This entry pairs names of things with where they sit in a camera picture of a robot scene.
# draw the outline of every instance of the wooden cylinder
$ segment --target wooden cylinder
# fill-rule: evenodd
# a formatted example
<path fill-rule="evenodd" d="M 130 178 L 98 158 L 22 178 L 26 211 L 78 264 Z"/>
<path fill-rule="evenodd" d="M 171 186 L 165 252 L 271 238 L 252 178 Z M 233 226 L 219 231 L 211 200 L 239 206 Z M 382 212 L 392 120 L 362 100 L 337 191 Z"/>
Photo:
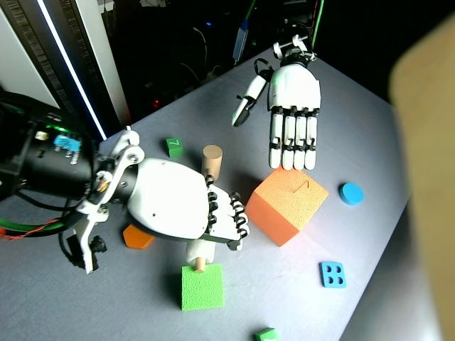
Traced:
<path fill-rule="evenodd" d="M 204 272 L 205 271 L 205 258 L 204 257 L 197 257 L 196 264 L 195 264 L 195 272 Z"/>
<path fill-rule="evenodd" d="M 204 176 L 211 175 L 214 180 L 217 180 L 220 176 L 221 160 L 223 158 L 223 150 L 210 144 L 204 147 L 203 160 L 202 160 L 202 171 Z"/>

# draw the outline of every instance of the orange block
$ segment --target orange block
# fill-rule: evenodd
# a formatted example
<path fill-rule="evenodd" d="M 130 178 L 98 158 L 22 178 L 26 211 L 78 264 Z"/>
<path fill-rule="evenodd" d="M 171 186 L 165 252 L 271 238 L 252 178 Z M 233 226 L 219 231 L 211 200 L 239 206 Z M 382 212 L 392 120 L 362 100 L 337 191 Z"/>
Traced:
<path fill-rule="evenodd" d="M 253 192 L 246 213 L 279 247 L 313 217 L 328 191 L 301 170 L 274 170 Z"/>
<path fill-rule="evenodd" d="M 132 224 L 123 231 L 123 237 L 125 239 L 125 244 L 128 247 L 140 250 L 147 248 L 155 239 L 155 237 L 138 229 Z"/>

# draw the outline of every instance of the red wire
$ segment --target red wire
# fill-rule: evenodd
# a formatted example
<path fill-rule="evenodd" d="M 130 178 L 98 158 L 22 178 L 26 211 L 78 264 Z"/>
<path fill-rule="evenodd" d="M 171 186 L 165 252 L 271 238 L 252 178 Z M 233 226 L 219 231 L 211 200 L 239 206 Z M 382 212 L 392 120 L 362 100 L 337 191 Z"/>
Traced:
<path fill-rule="evenodd" d="M 318 8 L 318 0 L 316 0 L 316 3 L 314 4 L 313 23 L 311 24 L 311 37 L 312 38 L 313 38 L 313 34 L 314 34 L 313 27 L 314 27 L 314 23 L 316 21 L 316 9 L 317 8 Z"/>
<path fill-rule="evenodd" d="M 46 222 L 44 225 L 41 225 L 40 227 L 27 231 L 25 234 L 22 234 L 20 236 L 7 236 L 6 230 L 0 229 L 0 237 L 3 239 L 6 239 L 6 240 L 23 239 L 24 237 L 27 237 L 29 234 L 41 231 L 44 227 L 48 226 L 49 224 L 52 224 L 53 222 L 57 222 L 58 220 L 59 220 L 58 218 L 53 218 L 53 219 L 49 220 L 48 222 Z"/>

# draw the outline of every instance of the blue square block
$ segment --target blue square block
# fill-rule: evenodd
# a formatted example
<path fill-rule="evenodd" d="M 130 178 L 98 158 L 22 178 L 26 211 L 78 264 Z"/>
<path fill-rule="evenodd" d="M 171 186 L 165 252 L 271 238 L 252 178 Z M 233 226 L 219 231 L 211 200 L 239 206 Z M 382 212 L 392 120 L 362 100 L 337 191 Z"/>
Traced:
<path fill-rule="evenodd" d="M 342 263 L 323 261 L 321 263 L 322 284 L 326 288 L 345 288 L 346 278 Z"/>

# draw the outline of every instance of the small green cube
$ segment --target small green cube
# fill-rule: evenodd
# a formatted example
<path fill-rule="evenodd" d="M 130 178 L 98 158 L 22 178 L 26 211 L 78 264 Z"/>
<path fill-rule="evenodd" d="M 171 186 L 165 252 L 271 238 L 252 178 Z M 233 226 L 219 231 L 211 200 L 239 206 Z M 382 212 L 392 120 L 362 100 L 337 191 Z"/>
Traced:
<path fill-rule="evenodd" d="M 207 264 L 205 272 L 182 266 L 182 310 L 218 308 L 225 305 L 223 266 Z"/>
<path fill-rule="evenodd" d="M 255 334 L 257 341 L 279 341 L 278 332 L 274 328 L 267 328 Z"/>
<path fill-rule="evenodd" d="M 182 140 L 178 137 L 166 139 L 166 145 L 168 146 L 169 157 L 180 158 L 183 155 Z"/>

